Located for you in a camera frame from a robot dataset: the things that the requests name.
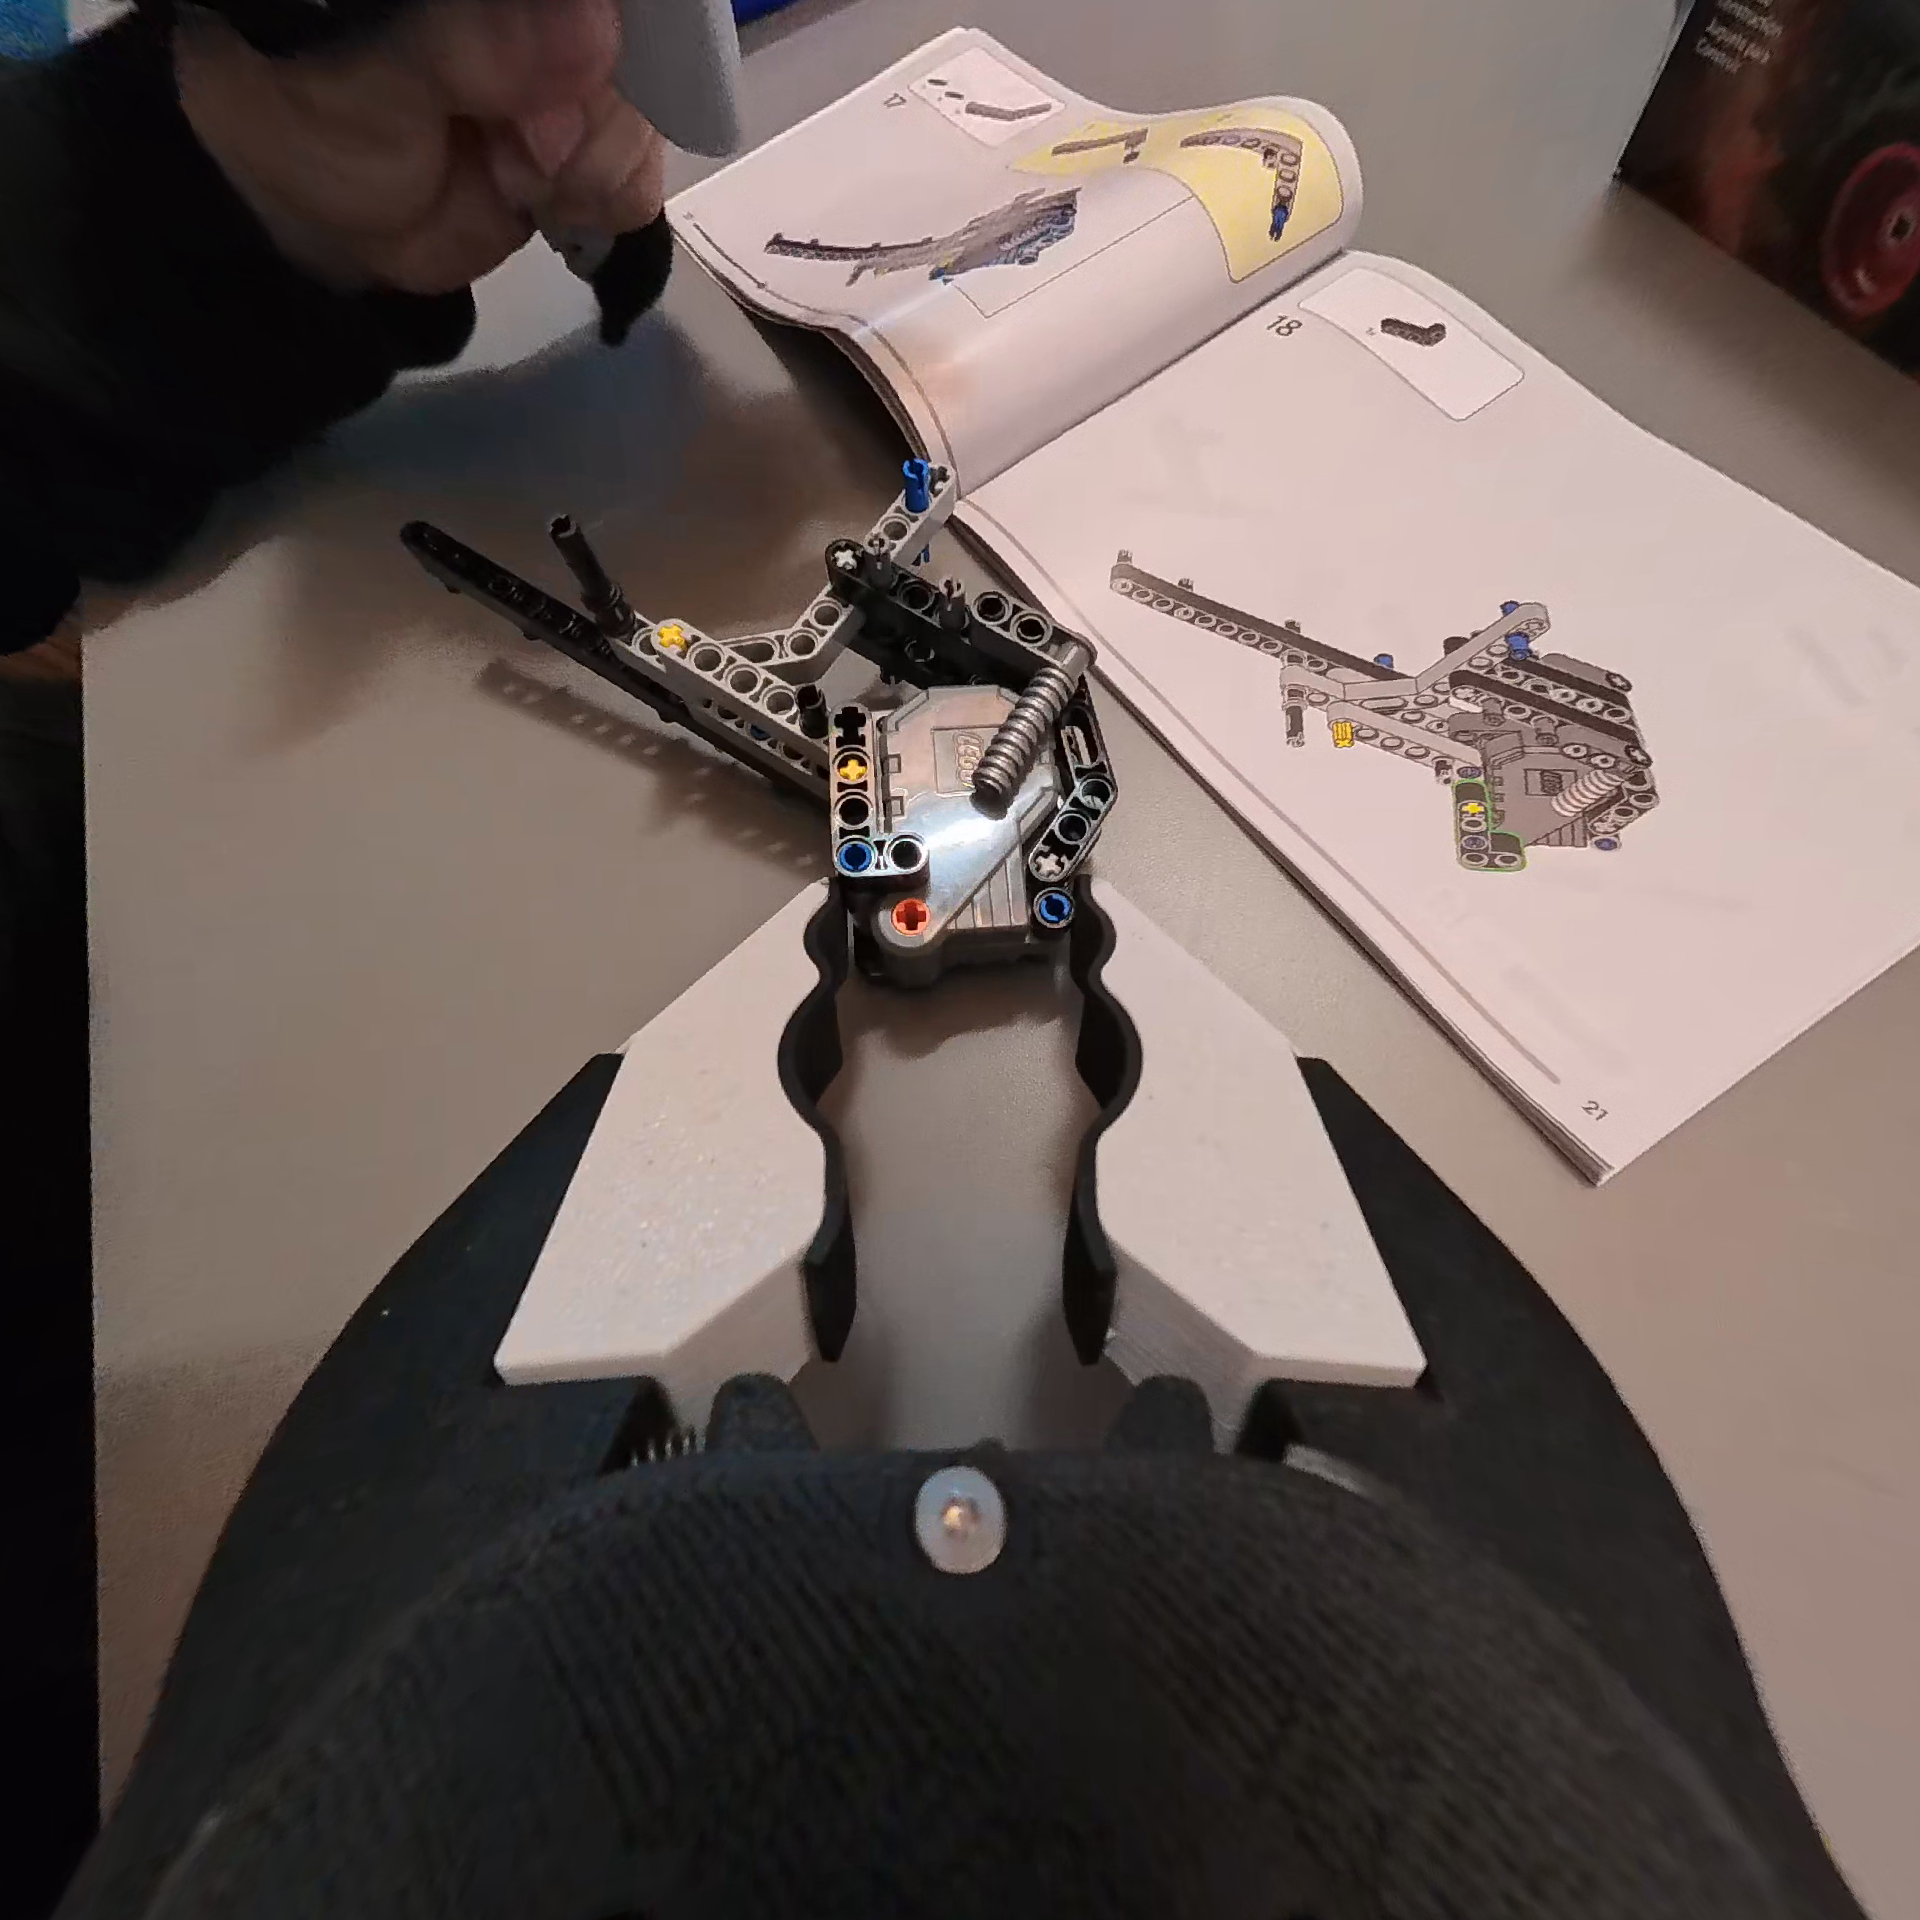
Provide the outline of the open instruction booklet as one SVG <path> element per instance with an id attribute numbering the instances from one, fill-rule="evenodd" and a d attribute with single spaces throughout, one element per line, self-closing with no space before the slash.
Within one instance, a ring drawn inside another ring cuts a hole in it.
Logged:
<path id="1" fill-rule="evenodd" d="M 1319 103 L 947 31 L 665 206 L 1608 1180 L 1916 953 L 1916 586 L 1359 252 Z"/>

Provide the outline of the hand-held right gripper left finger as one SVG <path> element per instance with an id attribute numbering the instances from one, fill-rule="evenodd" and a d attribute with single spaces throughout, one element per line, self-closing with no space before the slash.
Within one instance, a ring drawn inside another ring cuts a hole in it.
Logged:
<path id="1" fill-rule="evenodd" d="M 651 1381 L 710 1405 L 846 1352 L 853 1194 L 824 1096 L 850 965 L 842 892 L 815 881 L 623 1047 L 495 1347 L 507 1387 Z"/>

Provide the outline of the person's dark clothing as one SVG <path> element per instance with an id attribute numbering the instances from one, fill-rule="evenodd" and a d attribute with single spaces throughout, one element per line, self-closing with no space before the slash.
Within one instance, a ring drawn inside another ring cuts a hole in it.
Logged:
<path id="1" fill-rule="evenodd" d="M 3 1918 L 97 1833 L 88 965 L 77 679 L 3 660 Z"/>

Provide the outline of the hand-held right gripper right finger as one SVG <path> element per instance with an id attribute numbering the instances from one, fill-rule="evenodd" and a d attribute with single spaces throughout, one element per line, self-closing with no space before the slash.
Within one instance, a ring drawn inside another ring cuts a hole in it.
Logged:
<path id="1" fill-rule="evenodd" d="M 1184 1381 L 1210 1427 L 1266 1384 L 1399 1389 L 1427 1352 L 1294 1047 L 1116 885 L 1066 926 L 1082 999 L 1064 1319 L 1082 1366 Z"/>

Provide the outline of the person's left hand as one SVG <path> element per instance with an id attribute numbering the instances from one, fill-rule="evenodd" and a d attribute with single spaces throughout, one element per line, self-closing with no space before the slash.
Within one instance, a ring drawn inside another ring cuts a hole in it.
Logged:
<path id="1" fill-rule="evenodd" d="M 660 219 L 662 136 L 614 84 L 614 4 L 411 4 L 264 55 L 181 8 L 177 101 L 273 250 L 348 293 L 457 293 L 538 229 Z"/>

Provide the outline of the dark printed toy box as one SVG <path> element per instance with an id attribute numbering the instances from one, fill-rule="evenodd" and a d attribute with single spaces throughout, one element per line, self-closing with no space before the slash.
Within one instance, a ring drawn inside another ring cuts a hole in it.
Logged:
<path id="1" fill-rule="evenodd" d="M 1916 4 L 1677 4 L 1614 181 L 1916 380 Z"/>

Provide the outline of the grey black toy brick assembly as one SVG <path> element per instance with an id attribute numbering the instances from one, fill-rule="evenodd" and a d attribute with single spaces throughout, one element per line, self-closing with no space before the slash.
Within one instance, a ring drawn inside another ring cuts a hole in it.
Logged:
<path id="1" fill-rule="evenodd" d="M 825 545 L 803 613 L 748 639 L 635 613 L 569 516 L 547 542 L 576 605 L 427 518 L 400 545 L 439 591 L 824 804 L 853 960 L 920 990 L 1056 947 L 1116 808 L 1092 644 L 931 570 L 952 500 L 947 466 L 906 459 L 875 528 Z"/>

